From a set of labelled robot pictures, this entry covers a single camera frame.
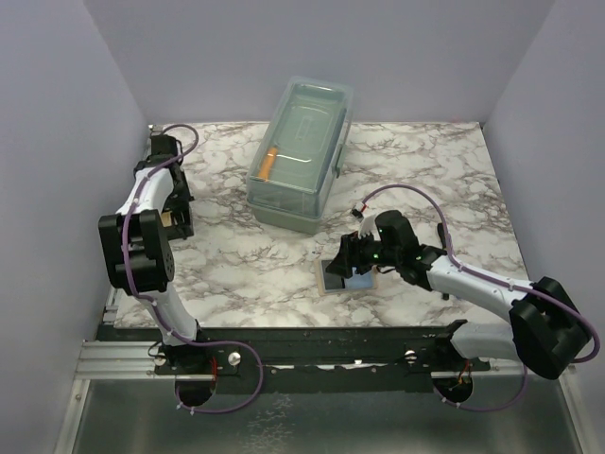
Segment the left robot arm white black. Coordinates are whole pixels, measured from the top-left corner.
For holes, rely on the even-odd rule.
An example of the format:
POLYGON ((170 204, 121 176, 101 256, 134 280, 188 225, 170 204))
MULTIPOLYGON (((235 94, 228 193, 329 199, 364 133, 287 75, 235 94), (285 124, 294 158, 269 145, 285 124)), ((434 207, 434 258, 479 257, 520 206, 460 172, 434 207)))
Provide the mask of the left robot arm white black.
POLYGON ((193 200, 182 169, 182 143, 165 132, 147 140, 148 155, 134 168, 134 186, 124 204, 98 221, 111 285, 144 305, 165 346, 181 346, 177 362, 190 374, 202 372, 208 348, 195 341, 199 325, 184 308, 173 281, 170 242, 194 234, 193 200))

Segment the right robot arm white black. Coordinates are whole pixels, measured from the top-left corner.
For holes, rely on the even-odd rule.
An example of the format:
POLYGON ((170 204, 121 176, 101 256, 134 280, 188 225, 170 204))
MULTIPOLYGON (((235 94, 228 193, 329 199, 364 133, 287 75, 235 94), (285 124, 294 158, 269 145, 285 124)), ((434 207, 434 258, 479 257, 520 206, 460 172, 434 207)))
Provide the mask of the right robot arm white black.
POLYGON ((358 231, 342 236, 326 271, 346 280, 385 267, 412 286, 458 297, 503 320, 455 328, 434 350, 445 370, 472 358, 500 358, 556 379, 593 338, 558 281, 545 277, 531 283, 457 265, 446 250, 420 243, 397 210, 368 218, 358 231))

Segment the black VIP credit card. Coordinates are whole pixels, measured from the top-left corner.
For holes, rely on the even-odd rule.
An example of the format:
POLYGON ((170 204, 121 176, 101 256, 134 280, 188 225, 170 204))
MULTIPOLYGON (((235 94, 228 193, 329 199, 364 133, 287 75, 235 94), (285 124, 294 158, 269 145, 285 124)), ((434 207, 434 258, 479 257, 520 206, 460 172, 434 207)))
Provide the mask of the black VIP credit card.
POLYGON ((329 264, 329 260, 321 261, 322 281, 324 290, 326 292, 336 292, 349 289, 350 286, 347 279, 327 271, 329 264))

